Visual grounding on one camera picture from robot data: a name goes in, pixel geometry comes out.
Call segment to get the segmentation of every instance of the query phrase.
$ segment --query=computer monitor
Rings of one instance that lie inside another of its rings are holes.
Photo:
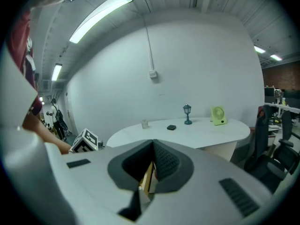
[[[268,97],[274,96],[274,88],[264,88],[264,95]]]
[[[300,91],[299,90],[285,90],[284,91],[285,98],[294,98],[300,99]]]

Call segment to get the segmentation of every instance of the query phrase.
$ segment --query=green fan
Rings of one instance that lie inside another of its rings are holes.
[[[222,106],[211,107],[210,110],[211,110],[211,117],[214,125],[222,125],[227,123],[224,107]]]

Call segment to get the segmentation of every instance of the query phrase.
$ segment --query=brown wall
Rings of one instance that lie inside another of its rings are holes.
[[[262,70],[264,86],[300,90],[300,61]]]

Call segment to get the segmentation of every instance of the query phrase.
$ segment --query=forearm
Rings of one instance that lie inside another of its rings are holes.
[[[35,132],[39,135],[44,142],[55,144],[62,154],[68,154],[71,146],[60,139],[55,135],[49,132],[49,130],[41,123],[41,121],[35,117],[32,113],[26,116],[23,128],[32,132]]]

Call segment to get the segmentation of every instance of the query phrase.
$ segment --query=chair armrest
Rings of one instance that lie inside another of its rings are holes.
[[[292,142],[290,142],[290,141],[288,141],[288,140],[285,140],[285,139],[279,139],[279,142],[281,143],[281,144],[283,144],[283,145],[285,145],[285,146],[289,146],[289,147],[293,147],[294,146],[294,144],[292,143]]]
[[[268,163],[267,164],[267,168],[277,177],[279,177],[281,180],[283,180],[285,178],[285,172],[280,170],[278,167],[276,167],[274,164],[272,163]]]
[[[297,135],[297,134],[295,134],[295,133],[293,133],[293,132],[292,132],[292,135],[293,135],[294,137],[297,137],[297,138],[300,140],[300,136],[299,136],[299,135]]]

